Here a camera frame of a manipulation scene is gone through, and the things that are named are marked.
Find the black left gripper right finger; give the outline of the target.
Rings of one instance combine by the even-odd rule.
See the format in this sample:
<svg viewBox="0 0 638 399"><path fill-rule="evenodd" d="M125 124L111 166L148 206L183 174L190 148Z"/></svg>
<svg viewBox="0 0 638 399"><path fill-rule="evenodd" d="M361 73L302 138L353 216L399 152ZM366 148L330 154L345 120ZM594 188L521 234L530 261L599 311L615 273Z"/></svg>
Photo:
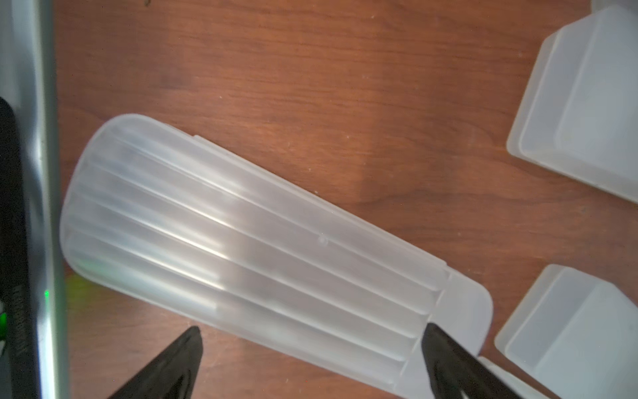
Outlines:
<svg viewBox="0 0 638 399"><path fill-rule="evenodd" d="M421 351L431 390L438 399L520 399L520 395L492 374L437 324L427 324Z"/></svg>

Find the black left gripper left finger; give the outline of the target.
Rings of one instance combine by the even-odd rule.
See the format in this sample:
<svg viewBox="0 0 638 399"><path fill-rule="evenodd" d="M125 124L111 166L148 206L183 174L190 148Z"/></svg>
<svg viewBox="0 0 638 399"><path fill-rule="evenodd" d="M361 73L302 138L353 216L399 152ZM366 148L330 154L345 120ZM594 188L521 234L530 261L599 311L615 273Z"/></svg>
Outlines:
<svg viewBox="0 0 638 399"><path fill-rule="evenodd" d="M186 329L110 399L191 398L203 349L200 328Z"/></svg>

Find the ribbed translucent pencil case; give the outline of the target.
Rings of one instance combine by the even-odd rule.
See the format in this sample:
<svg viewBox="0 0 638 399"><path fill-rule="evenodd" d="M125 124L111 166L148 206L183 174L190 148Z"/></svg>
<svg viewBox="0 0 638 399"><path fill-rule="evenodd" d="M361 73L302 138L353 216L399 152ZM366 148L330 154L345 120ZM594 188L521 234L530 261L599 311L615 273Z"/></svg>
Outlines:
<svg viewBox="0 0 638 399"><path fill-rule="evenodd" d="M442 259L138 114L88 142L60 241L86 279L403 398L431 397L428 323L478 354L493 319Z"/></svg>

